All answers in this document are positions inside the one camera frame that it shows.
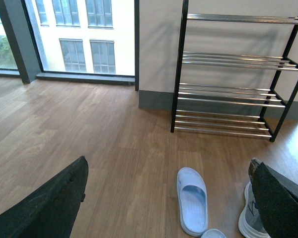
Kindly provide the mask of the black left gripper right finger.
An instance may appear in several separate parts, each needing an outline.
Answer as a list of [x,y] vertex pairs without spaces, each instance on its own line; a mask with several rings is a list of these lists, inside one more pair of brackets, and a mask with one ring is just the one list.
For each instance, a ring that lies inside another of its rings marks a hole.
[[264,229],[272,238],[298,238],[298,184],[257,158],[248,174]]

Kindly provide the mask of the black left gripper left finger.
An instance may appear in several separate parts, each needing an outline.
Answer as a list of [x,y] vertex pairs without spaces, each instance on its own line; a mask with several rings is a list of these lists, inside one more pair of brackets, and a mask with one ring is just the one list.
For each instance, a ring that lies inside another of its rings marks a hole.
[[88,162],[79,157],[0,214],[0,238],[68,238],[85,199]]

